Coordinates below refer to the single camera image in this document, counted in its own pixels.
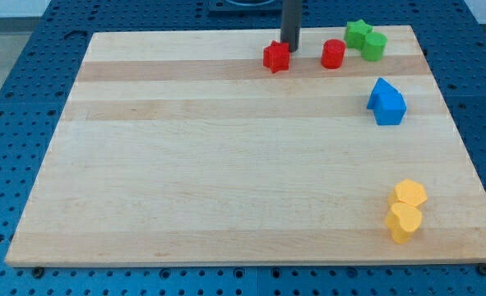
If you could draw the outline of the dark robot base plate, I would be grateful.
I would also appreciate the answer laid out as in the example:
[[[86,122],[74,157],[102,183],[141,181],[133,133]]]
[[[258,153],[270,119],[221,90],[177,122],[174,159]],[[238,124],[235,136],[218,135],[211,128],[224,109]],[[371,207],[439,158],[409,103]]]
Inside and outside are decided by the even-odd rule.
[[[281,12],[281,0],[206,0],[208,14],[227,16],[235,14],[277,14]]]

